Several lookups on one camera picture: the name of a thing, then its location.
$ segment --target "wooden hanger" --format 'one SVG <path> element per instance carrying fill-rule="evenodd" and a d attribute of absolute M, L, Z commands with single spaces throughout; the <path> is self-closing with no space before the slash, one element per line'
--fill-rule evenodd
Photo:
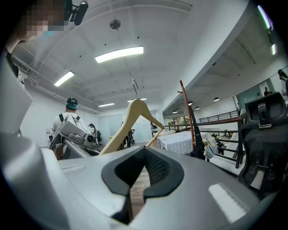
<path fill-rule="evenodd" d="M 147 120 L 151 121 L 153 124 L 157 125 L 161 130 L 152 138 L 152 140 L 146 145 L 150 146 L 150 144 L 155 140 L 155 138 L 160 134 L 165 127 L 157 121 L 150 113 L 146 103 L 140 99 L 135 99 L 130 102 L 128 106 L 128 111 L 126 115 L 126 119 L 122 124 L 121 128 L 118 132 L 112 137 L 109 143 L 103 148 L 99 155 L 105 153 L 111 153 L 117 151 L 121 143 L 123 142 L 124 138 L 127 136 L 128 132 L 138 119 L 138 117 L 142 115 Z"/>

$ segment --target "fluorescent light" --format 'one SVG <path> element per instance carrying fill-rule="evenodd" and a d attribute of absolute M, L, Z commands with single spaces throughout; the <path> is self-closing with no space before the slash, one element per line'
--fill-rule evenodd
<path fill-rule="evenodd" d="M 72 71 L 68 72 L 67 74 L 65 74 L 60 80 L 58 80 L 54 85 L 56 85 L 57 87 L 59 85 L 61 85 L 64 81 L 68 80 L 69 78 L 73 77 L 74 73 Z"/>
<path fill-rule="evenodd" d="M 140 98 L 140 100 L 142 100 L 142 101 L 145 101 L 147 98 Z M 135 99 L 133 99 L 133 100 L 135 100 Z M 131 101 L 133 101 L 133 100 L 128 100 L 127 102 L 131 102 Z"/>
<path fill-rule="evenodd" d="M 259 9 L 264 21 L 265 21 L 267 29 L 269 29 L 270 28 L 270 22 L 269 22 L 267 14 L 265 13 L 265 11 L 263 10 L 263 8 L 260 5 L 258 5 L 258 9 Z"/>
<path fill-rule="evenodd" d="M 277 53 L 276 45 L 273 44 L 273 45 L 271 46 L 271 48 L 272 48 L 272 54 L 275 55 L 275 54 Z"/>
<path fill-rule="evenodd" d="M 95 59 L 98 63 L 101 63 L 101 62 L 115 59 L 118 57 L 120 58 L 120 57 L 125 57 L 125 56 L 135 55 L 135 54 L 142 54 L 142 53 L 144 53 L 143 46 L 139 46 L 139 47 L 116 50 L 116 51 L 95 57 Z"/>
<path fill-rule="evenodd" d="M 114 104 L 114 103 L 109 103 L 109 104 L 100 105 L 100 106 L 98 106 L 98 107 L 113 106 L 113 105 L 115 105 L 115 104 Z"/>

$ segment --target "white tablecloth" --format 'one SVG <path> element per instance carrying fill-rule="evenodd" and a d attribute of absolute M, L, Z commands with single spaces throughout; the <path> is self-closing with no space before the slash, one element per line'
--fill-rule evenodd
<path fill-rule="evenodd" d="M 202 139 L 208 138 L 208 133 L 201 133 Z M 179 154 L 188 154 L 192 151 L 192 135 L 191 131 L 174 133 L 166 136 L 158 137 L 161 148 L 176 152 Z"/>

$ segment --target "black chair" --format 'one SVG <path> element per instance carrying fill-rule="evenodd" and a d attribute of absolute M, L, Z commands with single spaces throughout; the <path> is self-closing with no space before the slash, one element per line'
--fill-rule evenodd
<path fill-rule="evenodd" d="M 100 142 L 102 141 L 102 137 L 101 137 L 101 133 L 99 132 L 99 130 L 97 130 L 97 140 L 100 146 L 102 146 L 102 144 L 100 144 Z"/>
<path fill-rule="evenodd" d="M 260 198 L 278 191 L 288 162 L 287 106 L 279 92 L 246 104 L 247 124 L 239 134 L 246 151 L 239 180 Z"/>

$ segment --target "ceiling speaker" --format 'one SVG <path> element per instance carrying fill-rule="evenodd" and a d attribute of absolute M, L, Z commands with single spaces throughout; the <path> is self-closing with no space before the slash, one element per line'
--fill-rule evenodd
<path fill-rule="evenodd" d="M 111 29 L 117 30 L 121 26 L 121 22 L 117 19 L 114 19 L 110 22 Z"/>

